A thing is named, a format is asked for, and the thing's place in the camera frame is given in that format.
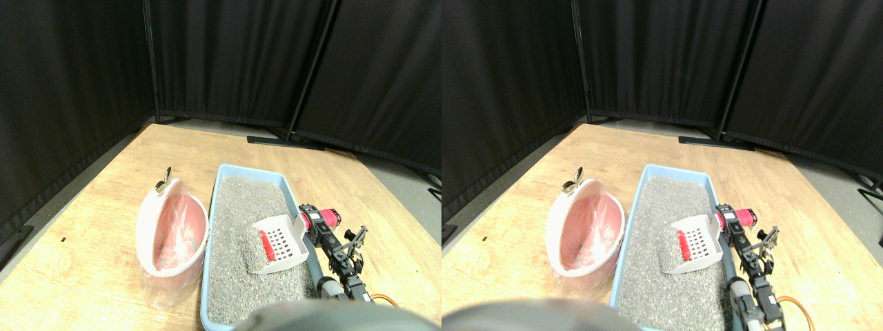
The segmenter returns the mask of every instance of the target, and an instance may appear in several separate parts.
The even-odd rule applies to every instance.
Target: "metal clip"
[[[166,169],[166,174],[162,178],[162,180],[159,183],[156,183],[154,191],[156,191],[157,193],[162,193],[162,191],[165,191],[165,188],[169,186],[169,175],[171,175],[171,167]]]
[[[583,167],[579,167],[577,169],[577,173],[573,175],[573,180],[567,181],[564,185],[561,185],[561,192],[570,193],[573,192],[579,186],[579,182],[583,179]]]

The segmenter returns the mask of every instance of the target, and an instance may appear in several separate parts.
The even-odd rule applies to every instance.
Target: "blue litter tray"
[[[706,192],[708,192],[708,202],[711,204],[711,206],[709,206],[709,212],[713,211],[714,207],[718,205],[717,194],[714,193],[714,185],[712,185],[712,179],[706,173],[671,167],[663,167],[656,164],[647,164],[644,167],[644,173],[641,174],[641,181],[638,182],[638,191],[635,192],[635,199],[631,203],[631,211],[629,211],[629,222],[625,225],[625,236],[623,236],[623,245],[619,251],[619,261],[616,263],[616,273],[613,278],[613,289],[610,290],[610,306],[616,310],[619,310],[616,307],[616,301],[619,299],[619,282],[623,278],[623,266],[625,266],[625,260],[629,256],[629,241],[631,237],[632,216],[635,215],[635,210],[638,209],[638,202],[641,199],[641,191],[644,189],[644,183],[646,183],[646,181],[650,178],[657,176],[669,177],[677,180],[701,184],[706,188]],[[727,279],[724,280],[726,281],[736,276],[736,267],[733,265],[733,253],[732,251],[730,251],[727,243],[724,242],[723,237],[718,237],[718,241],[721,243],[721,248],[723,248],[723,257],[721,258],[721,260],[723,261],[724,275],[727,276]],[[641,328],[647,331],[659,331],[649,327]],[[741,329],[742,323],[739,322],[736,314],[734,313],[733,330]]]
[[[233,329],[233,326],[214,323],[208,319],[208,292],[211,290],[208,287],[208,274],[211,271],[209,266],[212,261],[211,229],[215,224],[215,207],[217,206],[215,203],[215,197],[218,195],[218,187],[221,186],[221,180],[230,176],[239,176],[262,182],[270,182],[279,186],[279,188],[282,189],[282,193],[285,195],[285,204],[288,205],[289,213],[291,213],[291,215],[300,214],[298,203],[294,200],[294,194],[291,194],[288,180],[285,179],[283,174],[229,164],[222,164],[221,167],[218,168],[218,176],[215,178],[215,189],[212,190],[212,205],[208,212],[208,245],[206,246],[205,265],[202,268],[202,290],[200,298],[200,320],[202,320],[202,326],[208,331],[229,331]],[[319,279],[322,278],[322,269],[319,267],[319,260],[316,258],[316,250],[313,248],[313,242],[310,241],[310,238],[307,237],[307,235],[304,235],[304,245],[306,245],[306,249],[310,252],[310,257],[306,259],[305,263],[310,270],[310,276],[313,278],[313,286],[315,286],[319,282]]]

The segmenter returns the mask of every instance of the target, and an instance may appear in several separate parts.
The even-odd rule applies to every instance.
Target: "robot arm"
[[[355,300],[360,302],[373,302],[368,295],[365,284],[358,274],[362,272],[364,261],[359,253],[359,247],[365,242],[367,228],[362,226],[358,234],[346,230],[344,238],[350,242],[341,244],[334,235],[331,226],[337,225],[340,215],[334,209],[319,210],[312,205],[301,205],[301,217],[306,222],[307,234],[317,248],[321,248],[328,256],[328,268],[340,279],[340,282],[331,277],[322,277],[317,284],[317,291],[322,297],[339,300]]]
[[[745,236],[743,224],[756,223],[757,218],[754,213],[750,209],[744,209],[747,213],[743,210],[735,211],[729,205],[719,205],[716,208],[718,220],[724,225],[722,234],[724,240],[730,247],[736,249],[742,270],[748,274],[753,289],[753,291],[749,290],[748,283],[742,278],[733,277],[729,280],[730,304],[742,321],[743,330],[763,330],[761,324],[771,327],[770,330],[784,330],[785,322],[781,307],[776,303],[773,286],[766,279],[767,275],[773,273],[774,262],[771,250],[776,245],[779,229],[773,227],[769,234],[761,230],[758,233],[760,243],[751,244]],[[745,220],[745,217],[754,217],[754,222]]]

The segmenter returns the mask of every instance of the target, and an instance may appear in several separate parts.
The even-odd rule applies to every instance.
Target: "gray floor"
[[[272,133],[252,128],[249,126],[230,124],[217,121],[206,121],[199,119],[190,119],[182,122],[170,124],[172,126],[200,130],[204,132],[217,132],[235,136],[259,136],[267,138],[275,138]],[[6,276],[21,261],[21,259],[30,252],[34,247],[34,243],[39,237],[45,233],[48,228],[47,224],[51,224],[63,212],[70,202],[76,198],[80,191],[98,176],[98,173],[104,169],[117,156],[123,148],[129,145],[135,139],[135,134],[125,137],[118,144],[113,146],[108,153],[105,153],[95,163],[86,168],[79,176],[75,177],[70,184],[64,187],[58,195],[52,198],[43,208],[28,219],[25,225],[33,225],[34,231],[28,236],[26,244],[19,252],[10,260],[10,263],[0,271],[0,282],[6,279]],[[427,191],[432,187],[426,179],[414,173],[410,169],[401,164],[390,162],[385,159],[374,157],[367,154],[356,154],[356,157],[364,163],[368,169],[383,183],[393,195],[404,205],[406,209],[417,219],[420,225],[426,229],[426,232],[442,244],[442,224],[439,220],[442,218],[442,203],[433,197]]]
[[[585,117],[577,121],[585,123]],[[660,124],[637,120],[621,120],[602,124],[606,127],[630,130],[636,132],[655,133],[666,136],[688,136],[695,138],[708,138],[702,132],[684,127]],[[456,224],[458,230],[455,237],[442,247],[442,256],[447,254],[451,247],[463,234],[469,230],[487,209],[492,206],[499,197],[509,189],[533,164],[540,160],[553,147],[558,145],[565,134],[558,135],[536,151],[528,155],[515,167],[510,169],[500,179],[491,184],[485,191],[470,202],[459,213],[451,218],[449,224]],[[821,193],[831,205],[834,211],[846,222],[856,237],[867,247],[868,251],[877,262],[883,265],[883,247],[879,245],[883,236],[883,201],[866,199],[858,193],[857,189],[863,187],[854,177],[844,173],[836,167],[811,160],[799,155],[788,155],[788,159],[800,170],[807,180]],[[823,222],[824,220],[807,220],[807,222]]]

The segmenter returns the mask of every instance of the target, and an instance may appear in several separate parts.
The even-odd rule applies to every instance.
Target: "red motor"
[[[320,216],[321,218],[325,219],[325,223],[329,227],[336,226],[337,224],[340,224],[341,221],[340,214],[338,214],[337,211],[334,209],[322,209],[319,211],[319,214],[314,214],[313,212],[310,212],[309,215],[307,215],[306,213],[300,213],[300,217],[304,218],[304,223],[306,223],[307,230],[309,230],[310,227],[313,225],[313,223],[309,222],[308,220],[318,220]]]
[[[754,214],[750,208],[748,209],[739,209],[733,212],[736,214],[736,218],[739,219],[739,224],[742,224],[744,227],[752,227],[758,223],[758,216]],[[721,229],[725,228],[723,217],[721,217],[721,213],[715,214],[717,216],[718,222],[721,224]]]

